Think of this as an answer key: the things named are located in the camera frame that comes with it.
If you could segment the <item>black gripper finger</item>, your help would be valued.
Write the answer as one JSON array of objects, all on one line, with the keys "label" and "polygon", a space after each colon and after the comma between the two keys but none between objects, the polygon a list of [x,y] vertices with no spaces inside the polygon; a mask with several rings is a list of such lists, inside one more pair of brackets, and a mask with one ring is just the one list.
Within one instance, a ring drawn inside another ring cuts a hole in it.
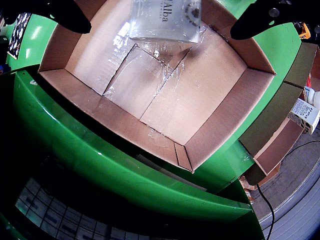
[{"label": "black gripper finger", "polygon": [[320,24],[318,0],[257,0],[251,3],[230,30],[234,40],[252,38],[272,27],[304,22]]},{"label": "black gripper finger", "polygon": [[31,13],[51,19],[79,34],[88,34],[92,28],[90,21],[73,0],[2,0],[0,13],[8,25],[13,24],[19,14]]}]

